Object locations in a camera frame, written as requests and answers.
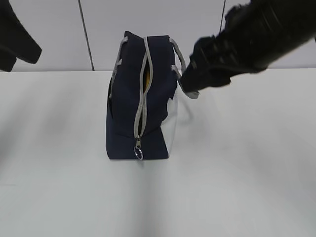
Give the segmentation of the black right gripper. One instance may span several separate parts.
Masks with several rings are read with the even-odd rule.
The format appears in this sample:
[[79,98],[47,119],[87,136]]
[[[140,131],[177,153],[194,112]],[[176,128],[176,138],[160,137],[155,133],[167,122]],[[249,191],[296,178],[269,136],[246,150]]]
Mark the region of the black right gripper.
[[226,40],[216,37],[200,38],[194,45],[190,63],[180,81],[184,92],[195,92],[208,87],[223,87],[231,77],[249,73],[233,47]]

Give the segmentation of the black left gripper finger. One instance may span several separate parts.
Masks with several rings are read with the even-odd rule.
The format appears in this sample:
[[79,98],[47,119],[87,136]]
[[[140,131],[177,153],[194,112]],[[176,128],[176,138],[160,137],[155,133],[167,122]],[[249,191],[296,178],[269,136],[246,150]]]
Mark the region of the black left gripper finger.
[[0,49],[0,70],[4,72],[11,72],[17,61],[16,54],[11,49]]
[[30,64],[36,64],[42,53],[8,0],[0,2],[0,50]]

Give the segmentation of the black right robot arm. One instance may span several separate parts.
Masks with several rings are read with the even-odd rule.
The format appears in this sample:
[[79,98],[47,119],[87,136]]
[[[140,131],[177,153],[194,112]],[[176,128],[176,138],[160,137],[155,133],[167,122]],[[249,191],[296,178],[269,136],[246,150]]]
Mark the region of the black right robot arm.
[[314,0],[252,0],[225,16],[217,36],[201,37],[180,82],[185,93],[256,74],[316,37]]

